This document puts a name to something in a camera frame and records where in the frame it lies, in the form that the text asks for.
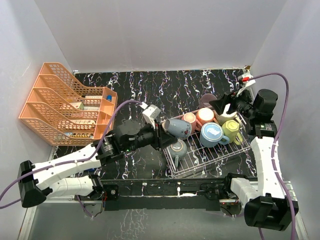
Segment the white wire dish rack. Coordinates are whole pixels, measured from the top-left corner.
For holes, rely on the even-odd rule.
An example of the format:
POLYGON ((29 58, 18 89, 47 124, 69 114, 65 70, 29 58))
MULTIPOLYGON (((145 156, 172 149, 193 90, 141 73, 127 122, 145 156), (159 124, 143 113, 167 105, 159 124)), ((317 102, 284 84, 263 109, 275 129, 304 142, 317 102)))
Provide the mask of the white wire dish rack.
POLYGON ((163 150, 167 164, 166 175, 170 178, 219 178, 228 173, 236 173, 254 177, 255 161, 248 135, 243 128, 244 120, 238 116, 235 119, 241 120, 239 134, 243 141, 240 145, 232 142, 208 148, 200 142, 201 132, 195 131, 184 140, 186 150, 184 157, 175 160, 170 155, 169 147, 163 150))

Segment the pink mug cream inside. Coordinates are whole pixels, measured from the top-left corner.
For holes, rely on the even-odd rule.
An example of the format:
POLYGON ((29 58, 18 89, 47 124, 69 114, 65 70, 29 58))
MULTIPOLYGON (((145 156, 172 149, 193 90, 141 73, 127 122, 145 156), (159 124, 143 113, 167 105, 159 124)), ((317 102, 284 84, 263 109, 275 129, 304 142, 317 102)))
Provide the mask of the pink mug cream inside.
POLYGON ((201 131, 202 123, 198 120, 197 116, 194 113, 188 112, 184 114, 181 119, 191 124, 192 133, 195 131, 201 131))

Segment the mauve purple mug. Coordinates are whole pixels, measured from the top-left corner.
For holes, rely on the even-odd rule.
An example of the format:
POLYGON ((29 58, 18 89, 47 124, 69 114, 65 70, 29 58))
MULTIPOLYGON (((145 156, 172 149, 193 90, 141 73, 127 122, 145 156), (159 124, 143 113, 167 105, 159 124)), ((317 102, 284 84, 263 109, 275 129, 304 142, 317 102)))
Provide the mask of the mauve purple mug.
POLYGON ((208 108, 211 106, 210 102, 217 100, 217 97, 211 93, 204 94, 199 100, 199 108, 208 108))

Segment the small white grey mug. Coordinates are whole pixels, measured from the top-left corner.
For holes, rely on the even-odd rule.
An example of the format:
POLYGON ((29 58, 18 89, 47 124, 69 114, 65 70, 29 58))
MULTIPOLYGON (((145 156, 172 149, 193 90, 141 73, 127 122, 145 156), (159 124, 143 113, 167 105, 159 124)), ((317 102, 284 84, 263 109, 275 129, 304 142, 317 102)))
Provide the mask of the small white grey mug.
POLYGON ((182 140, 187 139, 193 130, 191 123, 176 118, 167 119, 161 125, 166 132, 182 140))

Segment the cream floral mug green inside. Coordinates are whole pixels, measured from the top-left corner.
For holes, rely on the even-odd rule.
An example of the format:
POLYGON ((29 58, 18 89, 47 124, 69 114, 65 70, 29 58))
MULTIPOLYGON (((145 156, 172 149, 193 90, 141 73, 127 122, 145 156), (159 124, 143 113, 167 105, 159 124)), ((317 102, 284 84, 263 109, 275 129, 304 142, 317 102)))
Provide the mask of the cream floral mug green inside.
POLYGON ((230 113, 228 114, 227 111, 229 110, 230 108, 230 103, 227 104, 224 108, 224 111, 222 114, 218 114, 217 111, 214 109, 213 112, 214 112, 214 117, 215 119, 217 120, 217 123, 220 124, 221 126, 229 121, 229 120, 235 120, 236 122, 238 122, 240 125, 241 125, 241 119, 238 117, 237 115, 237 112, 233 112, 233 113, 230 113))

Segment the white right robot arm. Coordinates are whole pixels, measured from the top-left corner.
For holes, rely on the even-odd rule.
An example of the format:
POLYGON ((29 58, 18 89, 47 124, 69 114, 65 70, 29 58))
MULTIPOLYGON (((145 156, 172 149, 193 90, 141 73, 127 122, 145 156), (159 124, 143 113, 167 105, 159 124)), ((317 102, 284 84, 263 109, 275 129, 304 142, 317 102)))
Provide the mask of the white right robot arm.
POLYGON ((274 140, 278 128, 272 120, 278 95, 269 89, 261 89, 254 100, 244 90, 224 94, 209 104, 218 115, 237 113, 245 121, 245 132, 250 142, 257 170, 257 188, 248 177, 229 173, 225 177, 223 194, 239 198, 244 208, 244 220, 250 227, 284 231, 299 211, 296 200, 283 189, 277 145, 274 140))

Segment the yellow green mug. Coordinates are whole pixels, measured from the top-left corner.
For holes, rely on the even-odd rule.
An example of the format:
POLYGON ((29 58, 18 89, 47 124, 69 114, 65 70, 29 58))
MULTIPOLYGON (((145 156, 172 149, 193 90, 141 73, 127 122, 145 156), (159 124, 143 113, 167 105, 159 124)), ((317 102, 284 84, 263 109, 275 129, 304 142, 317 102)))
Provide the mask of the yellow green mug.
POLYGON ((240 133, 240 124, 235 120, 228 120, 222 125, 224 135, 229 138, 230 143, 235 143, 240 146, 243 142, 243 137, 240 133))

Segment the grey green mug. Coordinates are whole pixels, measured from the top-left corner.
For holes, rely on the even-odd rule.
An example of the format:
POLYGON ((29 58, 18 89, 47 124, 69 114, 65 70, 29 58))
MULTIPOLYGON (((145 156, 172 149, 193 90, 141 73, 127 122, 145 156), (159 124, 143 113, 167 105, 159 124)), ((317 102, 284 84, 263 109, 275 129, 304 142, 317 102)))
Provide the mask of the grey green mug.
POLYGON ((187 155, 187 145, 182 139, 178 139, 176 143, 171 144, 168 148, 169 155, 171 156, 175 170, 178 169, 179 160, 187 155))

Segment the salmon pink speckled mug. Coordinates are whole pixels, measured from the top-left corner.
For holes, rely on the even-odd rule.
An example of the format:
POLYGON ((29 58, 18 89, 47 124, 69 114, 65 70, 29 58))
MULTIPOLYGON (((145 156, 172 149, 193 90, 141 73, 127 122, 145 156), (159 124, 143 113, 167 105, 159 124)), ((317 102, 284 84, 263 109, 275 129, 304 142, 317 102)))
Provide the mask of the salmon pink speckled mug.
POLYGON ((198 110, 196 113, 196 123, 200 126, 203 126, 206 123, 217 123, 218 121, 215 117, 215 113, 210 108, 203 107, 198 110))

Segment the light blue mug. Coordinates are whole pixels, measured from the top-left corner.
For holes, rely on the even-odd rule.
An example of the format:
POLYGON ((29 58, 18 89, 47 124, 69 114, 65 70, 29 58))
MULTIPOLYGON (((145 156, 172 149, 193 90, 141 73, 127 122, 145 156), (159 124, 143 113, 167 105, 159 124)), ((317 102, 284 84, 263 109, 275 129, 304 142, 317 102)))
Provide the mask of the light blue mug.
POLYGON ((199 141, 204 147, 213 148, 218 144, 227 145, 230 138, 224 134, 219 124, 208 122, 201 128, 199 141))

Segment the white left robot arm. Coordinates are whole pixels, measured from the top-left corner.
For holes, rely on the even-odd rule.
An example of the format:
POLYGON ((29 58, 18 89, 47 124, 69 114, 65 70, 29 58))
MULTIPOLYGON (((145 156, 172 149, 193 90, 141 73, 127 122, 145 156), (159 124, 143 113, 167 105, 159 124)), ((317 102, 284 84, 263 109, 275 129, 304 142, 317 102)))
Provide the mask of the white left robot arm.
POLYGON ((22 207, 34 207, 48 198, 67 194, 89 196, 97 200, 103 195, 104 189, 97 177, 67 178, 118 161, 124 153, 148 145, 155 150, 163 149, 188 133, 180 130, 171 119, 155 126, 147 123, 144 127, 130 119, 109 131, 101 140, 76 152, 43 163, 26 160, 20 164, 18 171, 22 207))

